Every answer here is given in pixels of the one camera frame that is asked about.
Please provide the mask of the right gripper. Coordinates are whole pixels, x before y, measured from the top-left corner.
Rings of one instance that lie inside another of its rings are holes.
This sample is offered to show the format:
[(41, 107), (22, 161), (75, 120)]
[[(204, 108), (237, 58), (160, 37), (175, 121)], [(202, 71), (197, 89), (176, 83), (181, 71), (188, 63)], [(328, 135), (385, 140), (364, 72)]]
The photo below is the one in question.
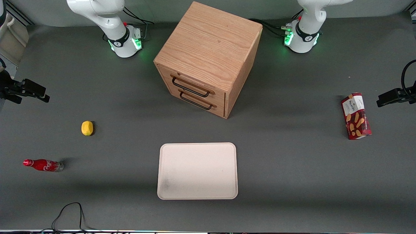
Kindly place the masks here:
[(48, 103), (50, 96), (46, 95), (46, 88), (33, 82), (29, 79), (24, 79), (21, 82), (11, 78), (6, 70), (0, 73), (0, 96), (1, 99), (9, 100), (16, 104), (22, 102), (22, 98), (17, 94), (24, 94), (27, 97), (37, 98), (45, 103)]

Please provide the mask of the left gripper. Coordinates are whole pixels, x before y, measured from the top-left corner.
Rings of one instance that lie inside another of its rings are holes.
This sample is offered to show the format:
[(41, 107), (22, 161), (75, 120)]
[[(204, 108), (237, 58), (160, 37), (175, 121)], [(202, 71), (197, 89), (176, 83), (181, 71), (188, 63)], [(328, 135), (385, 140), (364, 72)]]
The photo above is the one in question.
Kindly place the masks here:
[[(415, 87), (407, 87), (406, 89), (404, 89), (404, 95), (409, 104), (416, 103)], [(378, 96), (379, 99), (376, 101), (377, 106), (381, 108), (389, 104), (402, 103), (404, 102), (404, 95), (401, 88), (392, 89)]]

